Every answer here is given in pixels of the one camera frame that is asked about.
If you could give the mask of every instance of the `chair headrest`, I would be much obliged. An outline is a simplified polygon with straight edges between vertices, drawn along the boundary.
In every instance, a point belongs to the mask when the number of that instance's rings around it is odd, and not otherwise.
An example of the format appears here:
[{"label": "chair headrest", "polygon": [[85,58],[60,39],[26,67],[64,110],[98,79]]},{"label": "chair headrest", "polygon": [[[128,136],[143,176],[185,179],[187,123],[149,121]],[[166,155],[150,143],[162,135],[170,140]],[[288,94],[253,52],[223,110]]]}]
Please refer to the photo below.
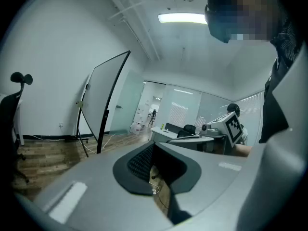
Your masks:
[{"label": "chair headrest", "polygon": [[11,75],[11,81],[15,83],[26,83],[28,85],[31,85],[33,82],[33,78],[31,75],[23,76],[22,73],[15,72]]}]

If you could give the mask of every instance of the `office chair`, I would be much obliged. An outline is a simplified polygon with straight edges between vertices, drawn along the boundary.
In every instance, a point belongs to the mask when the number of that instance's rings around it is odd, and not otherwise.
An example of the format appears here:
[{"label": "office chair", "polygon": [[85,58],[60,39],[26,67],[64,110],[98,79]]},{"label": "office chair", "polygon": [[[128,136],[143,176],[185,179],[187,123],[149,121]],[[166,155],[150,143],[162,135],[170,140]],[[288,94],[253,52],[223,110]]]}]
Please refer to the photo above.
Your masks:
[{"label": "office chair", "polygon": [[196,135],[196,127],[193,125],[185,125],[183,130],[189,132],[190,134]]},{"label": "office chair", "polygon": [[192,134],[190,132],[186,132],[184,130],[181,130],[178,132],[178,136],[177,138],[181,138],[181,137],[187,137],[187,136],[191,136]]},{"label": "office chair", "polygon": [[[18,175],[25,179],[28,183],[29,179],[17,169],[17,160],[20,158],[25,160],[26,157],[22,154],[17,153],[17,148],[13,141],[13,127],[14,127],[14,115],[18,106],[18,102],[21,94],[23,93],[25,83],[31,85],[33,82],[31,75],[23,76],[19,72],[15,72],[11,75],[11,81],[15,83],[20,83],[21,89],[19,92],[9,95],[2,99],[0,103],[0,128],[1,133],[4,135],[3,140],[3,151],[9,157],[8,160],[5,160],[7,167],[13,167],[13,174]],[[9,176],[9,181],[13,180],[13,175]]]}]

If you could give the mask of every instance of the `whiteboard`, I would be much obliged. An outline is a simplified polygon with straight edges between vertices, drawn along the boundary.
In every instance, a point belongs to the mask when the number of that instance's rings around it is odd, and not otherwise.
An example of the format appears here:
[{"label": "whiteboard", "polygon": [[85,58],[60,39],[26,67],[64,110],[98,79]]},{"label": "whiteboard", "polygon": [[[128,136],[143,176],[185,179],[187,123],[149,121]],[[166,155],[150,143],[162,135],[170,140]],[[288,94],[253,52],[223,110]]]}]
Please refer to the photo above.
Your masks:
[{"label": "whiteboard", "polygon": [[103,125],[103,129],[105,126],[102,124],[104,111],[108,108],[116,81],[129,54],[130,51],[127,51],[98,65],[93,70],[86,87],[81,111],[97,141],[101,126]]}]

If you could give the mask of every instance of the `floor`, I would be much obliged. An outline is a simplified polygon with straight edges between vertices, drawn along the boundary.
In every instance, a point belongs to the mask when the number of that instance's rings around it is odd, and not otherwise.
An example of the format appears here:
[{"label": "floor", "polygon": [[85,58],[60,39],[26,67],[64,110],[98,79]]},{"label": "floor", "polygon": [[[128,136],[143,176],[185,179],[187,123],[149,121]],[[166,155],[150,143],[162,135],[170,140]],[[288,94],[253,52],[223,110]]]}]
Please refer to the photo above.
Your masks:
[{"label": "floor", "polygon": [[[151,135],[149,128],[145,127],[139,135],[105,135],[103,138],[102,153],[116,150],[126,145],[140,142],[146,143]],[[86,147],[96,152],[97,142],[94,138],[85,143]],[[89,157],[95,153],[88,151]],[[14,189],[33,200],[37,194],[65,173],[71,167],[86,160],[87,157],[79,142],[47,141],[47,140],[25,140],[25,145],[20,146],[18,153],[22,153],[26,160],[18,162],[18,169],[28,178],[29,183],[24,179],[16,177],[13,182]]]}]

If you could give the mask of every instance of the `person in doorway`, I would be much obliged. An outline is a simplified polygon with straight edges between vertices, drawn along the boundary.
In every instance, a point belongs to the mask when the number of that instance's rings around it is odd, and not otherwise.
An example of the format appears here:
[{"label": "person in doorway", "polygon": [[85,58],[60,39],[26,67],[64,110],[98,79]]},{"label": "person in doorway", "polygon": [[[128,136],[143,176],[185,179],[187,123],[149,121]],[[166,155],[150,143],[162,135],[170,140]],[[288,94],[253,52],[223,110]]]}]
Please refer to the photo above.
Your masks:
[{"label": "person in doorway", "polygon": [[[240,107],[235,104],[235,103],[230,103],[227,107],[227,114],[231,113],[231,112],[235,112],[237,117],[240,117],[241,113],[240,113]],[[243,130],[243,135],[242,135],[242,139],[240,140],[240,144],[243,145],[247,145],[248,142],[248,131],[247,129],[243,126],[243,124],[241,124],[242,130]]]},{"label": "person in doorway", "polygon": [[[224,43],[241,36],[242,39],[269,41],[276,48],[278,56],[264,92],[263,127],[259,142],[265,143],[273,134],[288,128],[272,91],[297,58],[303,38],[279,0],[207,0],[205,18],[211,35]],[[244,155],[248,155],[252,148],[235,147]]]}]

